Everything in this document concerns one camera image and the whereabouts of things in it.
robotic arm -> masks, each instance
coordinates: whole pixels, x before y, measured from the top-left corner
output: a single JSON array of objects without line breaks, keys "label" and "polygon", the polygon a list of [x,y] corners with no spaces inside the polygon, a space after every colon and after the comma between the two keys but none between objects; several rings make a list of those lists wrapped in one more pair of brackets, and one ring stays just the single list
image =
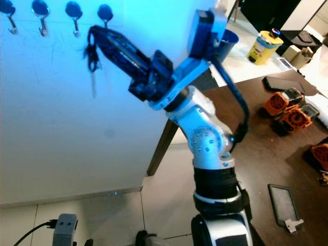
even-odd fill
[{"label": "robotic arm", "polygon": [[[194,245],[251,246],[251,212],[247,192],[235,175],[231,151],[247,131],[246,102],[218,62],[218,46],[227,24],[219,10],[197,10],[188,41],[189,57],[173,70],[172,62],[159,50],[146,57],[122,34],[93,26],[89,30],[89,69],[98,67],[96,47],[132,77],[129,91],[149,101],[154,110],[164,109],[185,132],[194,154],[196,191],[200,212],[192,220]],[[188,86],[213,64],[244,111],[235,134],[215,116],[213,103],[194,86]]]}]

yellow can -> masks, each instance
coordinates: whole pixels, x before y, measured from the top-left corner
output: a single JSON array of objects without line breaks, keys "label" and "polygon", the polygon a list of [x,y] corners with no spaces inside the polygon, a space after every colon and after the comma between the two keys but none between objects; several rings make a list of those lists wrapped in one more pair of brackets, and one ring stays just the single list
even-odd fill
[{"label": "yellow can", "polygon": [[279,35],[280,31],[276,29],[272,29],[271,32],[261,31],[247,58],[255,65],[264,64],[278,47],[283,44],[282,39],[278,37]]}]

tiled floor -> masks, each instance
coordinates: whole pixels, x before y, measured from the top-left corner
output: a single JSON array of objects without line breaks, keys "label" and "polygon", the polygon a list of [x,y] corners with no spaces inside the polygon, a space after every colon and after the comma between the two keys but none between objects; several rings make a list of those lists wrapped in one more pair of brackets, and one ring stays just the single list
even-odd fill
[{"label": "tiled floor", "polygon": [[[228,24],[228,29],[240,38],[223,63],[235,82],[281,71],[275,63],[276,54],[263,66],[247,60],[257,31],[241,13],[236,23]],[[327,68],[328,48],[323,46],[302,73],[328,94]],[[218,85],[223,86],[219,75],[214,69],[212,72]],[[96,246],[132,245],[136,233],[143,229],[157,233],[171,246],[192,245],[190,221],[197,211],[192,199],[195,188],[192,154],[186,142],[178,131],[156,174],[144,179],[141,192],[1,209],[0,245],[13,245],[33,226],[57,218],[60,213],[77,214],[79,222],[74,238],[78,246],[84,245],[90,237],[94,238]],[[21,245],[51,245],[52,234],[52,229],[39,229]]]}]

wall hook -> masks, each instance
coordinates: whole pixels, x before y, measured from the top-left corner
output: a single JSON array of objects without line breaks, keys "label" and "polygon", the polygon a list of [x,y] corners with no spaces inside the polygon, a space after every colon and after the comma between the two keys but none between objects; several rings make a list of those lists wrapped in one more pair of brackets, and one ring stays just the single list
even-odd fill
[{"label": "wall hook", "polygon": [[12,19],[12,15],[15,13],[16,9],[15,9],[14,5],[12,4],[12,2],[9,0],[1,0],[0,1],[0,11],[2,14],[4,14],[6,17],[8,17],[8,19],[12,25],[12,28],[8,28],[8,30],[12,34],[17,34],[17,27],[16,27],[14,20]]},{"label": "wall hook", "polygon": [[111,7],[109,7],[107,4],[100,5],[98,9],[98,16],[104,22],[105,28],[107,28],[107,22],[109,22],[113,18],[113,12]]},{"label": "wall hook", "polygon": [[76,2],[70,1],[66,4],[65,12],[68,14],[69,17],[73,19],[75,25],[75,31],[73,31],[73,34],[75,37],[78,37],[79,30],[77,26],[77,20],[80,19],[83,14],[80,5]]},{"label": "wall hook", "polygon": [[32,2],[32,12],[41,20],[42,27],[39,28],[39,31],[42,36],[47,35],[47,27],[45,23],[45,18],[50,13],[48,5],[42,0],[34,0]]}]

wooden table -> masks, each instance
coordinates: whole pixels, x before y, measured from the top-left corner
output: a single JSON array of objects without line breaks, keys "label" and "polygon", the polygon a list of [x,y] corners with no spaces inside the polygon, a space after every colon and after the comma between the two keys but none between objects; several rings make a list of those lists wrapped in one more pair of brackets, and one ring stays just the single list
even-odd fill
[{"label": "wooden table", "polygon": [[[270,76],[299,81],[307,95],[318,93],[293,70]],[[328,188],[319,185],[318,173],[302,159],[305,150],[328,136],[328,130],[315,121],[300,132],[278,136],[271,128],[272,119],[260,114],[263,103],[272,95],[264,89],[263,78],[237,84],[248,102],[251,117],[249,132],[236,146],[233,156],[237,178],[250,195],[253,226],[267,246],[328,245]],[[216,88],[205,91],[205,95],[213,101],[217,117],[234,131],[242,120],[242,111],[229,89]],[[172,135],[170,129],[174,128],[167,127],[166,130]],[[170,141],[169,138],[162,139],[162,142]],[[269,183],[291,188],[299,217],[305,221],[296,236],[276,224]]]}]

